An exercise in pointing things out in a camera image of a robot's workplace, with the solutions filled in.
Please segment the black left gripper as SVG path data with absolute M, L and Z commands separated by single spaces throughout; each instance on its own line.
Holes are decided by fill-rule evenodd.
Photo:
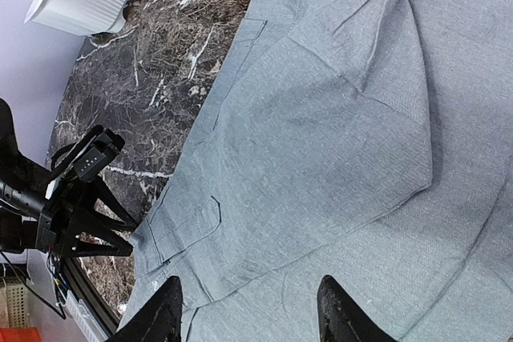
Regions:
M 103 229 L 95 235 L 92 230 L 85 228 L 83 210 L 79 206 L 81 200 L 82 197 L 75 193 L 52 199 L 44 196 L 34 199 L 34 211 L 38 221 L 35 247 L 39 251 L 51 252 L 65 258 L 129 256 L 133 247 L 119 235 Z M 98 201 L 119 220 L 96 211 L 95 205 Z M 139 225 L 102 179 L 94 179 L 87 185 L 86 208 L 91 209 L 93 216 L 111 230 L 134 231 Z M 81 240 L 82 235 L 95 236 L 105 244 L 86 242 Z

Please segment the grey long sleeve shirt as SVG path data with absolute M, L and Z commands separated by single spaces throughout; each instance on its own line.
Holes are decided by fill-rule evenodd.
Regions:
M 127 323 L 315 341 L 332 276 L 399 341 L 512 334 L 512 0 L 251 0 L 132 237 Z

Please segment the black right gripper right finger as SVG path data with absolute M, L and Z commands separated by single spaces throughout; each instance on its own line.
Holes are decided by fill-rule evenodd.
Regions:
M 324 276 L 317 290 L 317 314 L 320 341 L 395 342 L 365 314 L 332 276 Z

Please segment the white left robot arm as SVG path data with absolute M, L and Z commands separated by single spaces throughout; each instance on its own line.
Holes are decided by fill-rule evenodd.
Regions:
M 120 135 L 97 125 L 57 151 L 46 169 L 18 149 L 14 120 L 1 102 L 1 249 L 39 250 L 63 258 L 129 256 L 120 236 L 138 223 L 100 172 L 121 152 Z

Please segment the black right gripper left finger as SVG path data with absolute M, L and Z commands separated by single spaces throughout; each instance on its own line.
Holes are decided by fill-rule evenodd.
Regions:
M 183 292 L 180 278 L 172 276 L 106 342 L 181 341 L 182 313 Z

